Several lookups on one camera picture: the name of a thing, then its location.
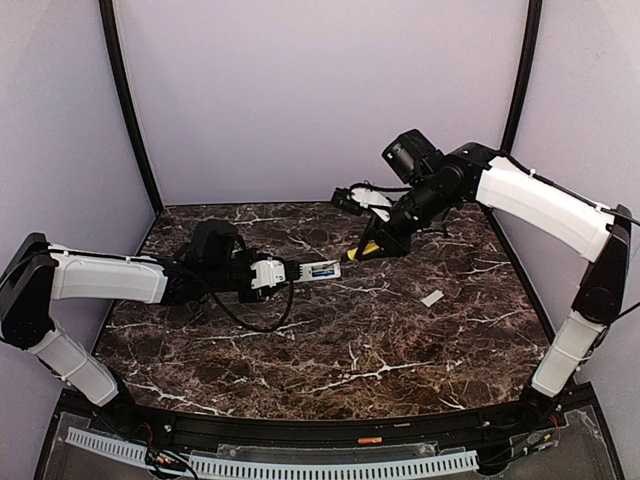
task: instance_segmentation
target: white paper piece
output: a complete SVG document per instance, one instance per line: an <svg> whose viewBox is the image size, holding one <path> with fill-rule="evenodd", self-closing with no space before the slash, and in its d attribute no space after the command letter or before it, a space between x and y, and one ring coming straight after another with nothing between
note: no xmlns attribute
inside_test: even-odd
<svg viewBox="0 0 640 480"><path fill-rule="evenodd" d="M420 301L424 303L427 307L430 307L431 305L436 303L438 300L440 300L442 297L444 297L444 293L442 293L440 290L436 290L435 292L430 293Z"/></svg>

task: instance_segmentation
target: marble tabletop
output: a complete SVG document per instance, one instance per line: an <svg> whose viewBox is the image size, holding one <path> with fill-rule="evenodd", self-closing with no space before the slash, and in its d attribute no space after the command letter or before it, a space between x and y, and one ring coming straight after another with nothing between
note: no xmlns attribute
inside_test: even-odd
<svg viewBox="0 0 640 480"><path fill-rule="evenodd" d="M169 207L143 252L171 254L214 218L235 223L249 246L301 262L340 258L367 220L326 203ZM467 205L447 228L417 234L407 257L345 263L341 279L297 284L275 333L243 330L212 302L119 302L96 354L138 403L192 413L383 418L514 400L547 338L485 215ZM444 297L427 307L435 290ZM222 298L267 324L286 289L261 304Z"/></svg>

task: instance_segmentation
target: white plastic cover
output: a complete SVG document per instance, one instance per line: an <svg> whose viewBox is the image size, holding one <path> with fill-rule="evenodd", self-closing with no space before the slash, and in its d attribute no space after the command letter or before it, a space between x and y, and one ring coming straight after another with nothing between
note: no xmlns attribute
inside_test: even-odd
<svg viewBox="0 0 640 480"><path fill-rule="evenodd" d="M74 342L57 322L55 330L47 332L29 352L55 370L63 382L69 382L99 407L118 394L116 381L107 367Z"/></svg>
<svg viewBox="0 0 640 480"><path fill-rule="evenodd" d="M583 258L596 260L609 238L613 215L603 213L527 175L496 157L482 173L476 200L511 213L563 241Z"/></svg>
<svg viewBox="0 0 640 480"><path fill-rule="evenodd" d="M160 265L60 253L51 256L59 263L52 300L107 298L159 303L167 286Z"/></svg>
<svg viewBox="0 0 640 480"><path fill-rule="evenodd" d="M533 388L555 397L564 388L598 335L606 327L571 310L531 380Z"/></svg>

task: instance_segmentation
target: black frame pole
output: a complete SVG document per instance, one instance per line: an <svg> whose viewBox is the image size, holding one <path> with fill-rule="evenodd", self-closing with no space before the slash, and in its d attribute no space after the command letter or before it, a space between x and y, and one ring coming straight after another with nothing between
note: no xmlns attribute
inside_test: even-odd
<svg viewBox="0 0 640 480"><path fill-rule="evenodd" d="M513 97L511 98L509 116L507 117L507 124L505 125L502 143L500 144L500 149L509 153L511 153L513 143L516 139L518 124L520 123L520 116L522 115L522 107L524 106L524 99L527 94L527 87L529 86L529 78L531 77L531 66L533 65L533 56L536 50L541 14L542 0L529 0L527 24L524 30L524 39L522 41L522 52L520 53L520 64L518 65L516 84L513 88Z"/></svg>
<svg viewBox="0 0 640 480"><path fill-rule="evenodd" d="M133 153L136 157L138 168L140 169L142 181L145 189L147 190L151 206L157 216L164 210L164 204L162 203L162 198L160 198L160 191L158 190L158 185L156 184L153 171L151 170L147 151L144 148L140 125L138 124L138 118L136 117L136 111L133 106L133 97L131 96L131 90L129 89L129 82L127 81L127 73L124 68L124 60L122 57L122 49L120 48L118 27L116 25L115 12L113 9L113 0L99 0L99 3L102 27L104 28L104 38L107 44L107 52L109 53L109 61L111 62L113 80L115 81L118 98L120 99L122 116L124 117L124 123L127 126L129 140L131 141Z"/></svg>

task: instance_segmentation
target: yellow handle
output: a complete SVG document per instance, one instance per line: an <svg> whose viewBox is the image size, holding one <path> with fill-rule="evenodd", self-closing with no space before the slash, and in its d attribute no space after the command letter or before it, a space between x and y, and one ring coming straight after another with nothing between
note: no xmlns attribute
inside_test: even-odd
<svg viewBox="0 0 640 480"><path fill-rule="evenodd" d="M380 247L378 246L378 244L376 242L371 240L369 243L367 243L367 246L365 247L364 251L362 252L362 255L368 255L370 253L375 252L376 250L380 250ZM356 259L356 252L357 251L358 251L357 248L352 248L351 250L349 250L347 252L347 258L353 262Z"/></svg>

